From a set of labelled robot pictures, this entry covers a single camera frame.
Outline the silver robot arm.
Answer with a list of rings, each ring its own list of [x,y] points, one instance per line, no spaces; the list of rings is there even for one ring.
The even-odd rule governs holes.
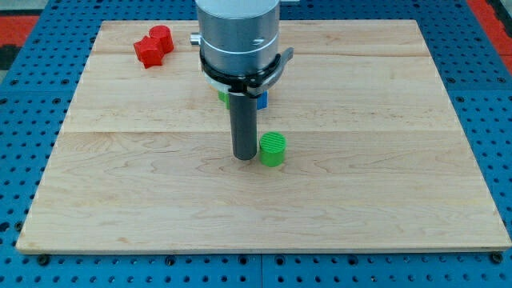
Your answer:
[[[279,0],[196,0],[199,55],[210,78],[246,77],[271,69],[278,52]]]

